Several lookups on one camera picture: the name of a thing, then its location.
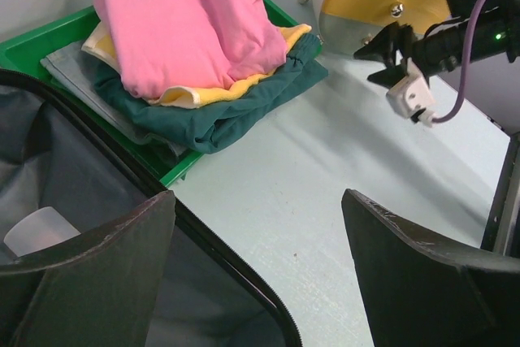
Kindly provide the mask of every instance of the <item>drawer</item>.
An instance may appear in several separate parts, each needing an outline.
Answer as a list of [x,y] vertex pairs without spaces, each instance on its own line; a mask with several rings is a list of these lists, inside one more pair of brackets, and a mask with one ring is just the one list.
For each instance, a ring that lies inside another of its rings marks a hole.
[[[399,18],[393,18],[390,11],[398,2],[404,11]],[[420,34],[449,17],[446,0],[324,0],[321,12],[381,27],[398,21],[412,25]]]

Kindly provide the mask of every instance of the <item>white table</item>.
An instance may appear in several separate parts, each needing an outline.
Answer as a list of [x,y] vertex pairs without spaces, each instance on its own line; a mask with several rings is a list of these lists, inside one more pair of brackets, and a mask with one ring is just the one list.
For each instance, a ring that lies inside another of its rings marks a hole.
[[[310,7],[274,1],[312,22]],[[305,346],[367,346],[340,208],[345,189],[478,246],[508,137],[469,103],[449,124],[414,126],[365,82],[377,64],[330,54],[319,61],[328,79],[204,157],[173,189],[281,296]],[[432,91],[445,113],[455,93],[439,79]]]

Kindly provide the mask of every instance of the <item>green tray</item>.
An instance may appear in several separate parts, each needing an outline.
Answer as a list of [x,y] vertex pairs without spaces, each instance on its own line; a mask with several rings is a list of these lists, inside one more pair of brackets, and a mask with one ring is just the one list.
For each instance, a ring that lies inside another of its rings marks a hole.
[[[276,26],[291,27],[297,24],[293,18],[285,14],[271,0],[264,0],[264,3],[269,19]],[[47,82],[49,85],[55,85],[56,82],[40,64],[40,60],[72,42],[86,39],[98,22],[99,18],[93,7],[88,7],[8,41],[1,42],[0,67],[27,73]],[[186,172],[202,156],[199,152],[189,151],[181,157],[177,165],[170,167],[160,161],[150,147],[134,144],[122,133],[110,126],[104,119],[91,111],[79,99],[65,92],[64,89],[59,90],[80,106],[82,110],[88,112],[114,139],[144,164],[167,187],[179,178],[184,178]]]

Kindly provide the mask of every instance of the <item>dark green cloth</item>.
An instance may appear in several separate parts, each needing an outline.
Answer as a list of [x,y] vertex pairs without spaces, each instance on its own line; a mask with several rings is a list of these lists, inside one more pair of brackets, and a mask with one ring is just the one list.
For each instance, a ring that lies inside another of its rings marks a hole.
[[314,60],[319,45],[315,35],[305,34],[289,51],[286,64],[252,87],[244,97],[199,109],[150,106],[132,97],[123,88],[119,74],[104,63],[99,65],[95,88],[105,101],[136,125],[193,150],[212,154],[230,146],[265,114],[327,76],[327,70]]

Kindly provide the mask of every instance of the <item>white plastic cup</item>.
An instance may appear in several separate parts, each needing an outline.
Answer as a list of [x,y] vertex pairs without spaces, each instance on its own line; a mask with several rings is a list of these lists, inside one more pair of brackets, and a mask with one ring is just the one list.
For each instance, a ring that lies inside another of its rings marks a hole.
[[3,242],[13,254],[21,257],[63,243],[79,234],[55,208],[47,206],[18,222]]

